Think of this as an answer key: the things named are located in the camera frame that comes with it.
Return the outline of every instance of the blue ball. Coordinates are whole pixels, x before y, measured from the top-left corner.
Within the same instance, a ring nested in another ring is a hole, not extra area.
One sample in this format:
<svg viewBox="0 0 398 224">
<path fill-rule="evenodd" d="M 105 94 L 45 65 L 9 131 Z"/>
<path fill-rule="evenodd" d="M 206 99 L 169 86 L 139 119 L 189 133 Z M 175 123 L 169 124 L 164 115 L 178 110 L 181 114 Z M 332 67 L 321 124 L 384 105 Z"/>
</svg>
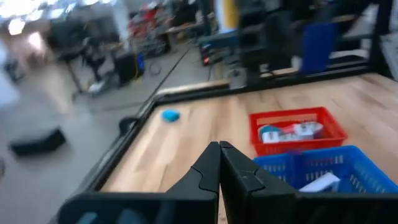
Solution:
<svg viewBox="0 0 398 224">
<path fill-rule="evenodd" d="M 174 122 L 180 118 L 180 112 L 177 110 L 165 110 L 162 117 L 166 122 Z"/>
</svg>

